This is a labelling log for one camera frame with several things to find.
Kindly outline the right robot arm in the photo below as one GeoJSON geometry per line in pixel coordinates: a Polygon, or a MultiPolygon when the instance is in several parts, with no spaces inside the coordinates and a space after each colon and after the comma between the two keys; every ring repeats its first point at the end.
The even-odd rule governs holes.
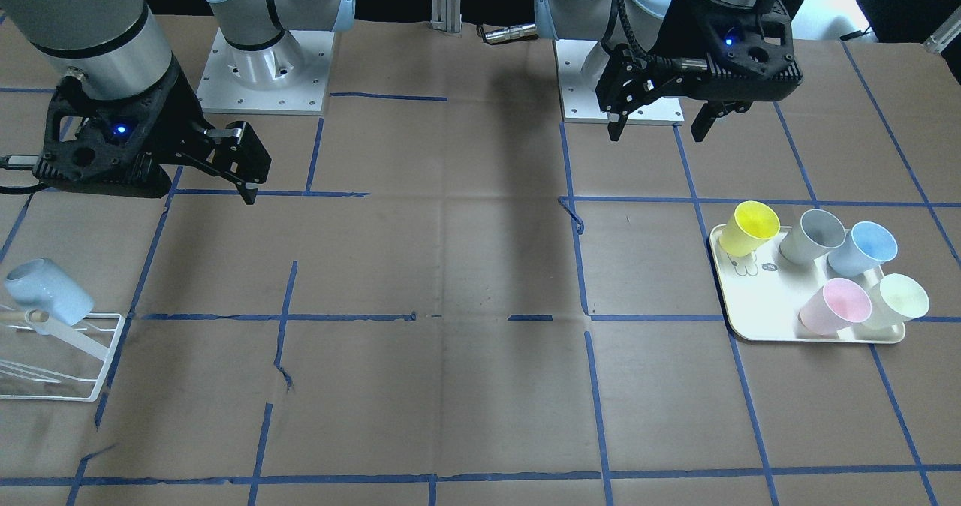
{"type": "Polygon", "coordinates": [[[249,122],[223,129],[214,113],[311,115],[323,107],[320,47],[350,29],[356,0],[206,0],[221,44],[196,92],[147,0],[2,0],[21,34],[59,73],[38,155],[7,155],[4,170],[31,172],[27,195],[161,198],[168,165],[221,178],[252,204],[271,157],[249,122]]]}

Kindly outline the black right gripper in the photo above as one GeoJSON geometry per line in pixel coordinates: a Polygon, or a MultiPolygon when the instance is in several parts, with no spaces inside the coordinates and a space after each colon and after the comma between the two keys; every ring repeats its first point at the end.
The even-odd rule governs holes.
{"type": "Polygon", "coordinates": [[[35,162],[42,184],[76,194],[161,198],[172,181],[166,164],[189,165],[233,184],[253,205],[271,157],[252,126],[218,129],[178,61],[153,86],[121,100],[95,100],[79,71],[59,80],[35,162]]]}

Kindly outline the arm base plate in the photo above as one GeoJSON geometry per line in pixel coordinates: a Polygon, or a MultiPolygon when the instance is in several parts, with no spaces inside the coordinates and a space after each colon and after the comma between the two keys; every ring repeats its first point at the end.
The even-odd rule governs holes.
{"type": "MultiPolygon", "coordinates": [[[[598,106],[596,86],[608,61],[597,41],[555,40],[557,85],[566,122],[607,123],[598,106]]],[[[632,125],[676,125],[684,122],[682,103],[676,98],[658,99],[628,117],[632,125]]]]}
{"type": "Polygon", "coordinates": [[[322,116],[336,38],[333,32],[291,31],[273,47],[244,51],[217,32],[196,91],[203,110],[322,116]]]}

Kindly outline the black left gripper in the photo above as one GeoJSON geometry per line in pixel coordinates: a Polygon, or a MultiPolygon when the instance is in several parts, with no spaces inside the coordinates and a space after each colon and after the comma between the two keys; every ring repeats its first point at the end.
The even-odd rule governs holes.
{"type": "Polygon", "coordinates": [[[755,102],[780,101],[803,82],[791,17],[779,1],[745,10],[707,1],[670,4],[651,47],[631,3],[618,3],[610,21],[613,32],[601,38],[609,58],[597,100],[611,141],[620,140],[629,113],[662,98],[690,98],[704,102],[692,123],[701,143],[716,120],[748,112],[755,102]]]}

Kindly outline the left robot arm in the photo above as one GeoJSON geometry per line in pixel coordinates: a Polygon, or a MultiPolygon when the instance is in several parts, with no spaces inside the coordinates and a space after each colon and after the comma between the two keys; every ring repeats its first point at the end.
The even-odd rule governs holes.
{"type": "Polygon", "coordinates": [[[662,98],[703,103],[692,134],[802,84],[782,0],[535,0],[538,34],[594,41],[604,67],[592,89],[618,140],[629,115],[662,98]]]}

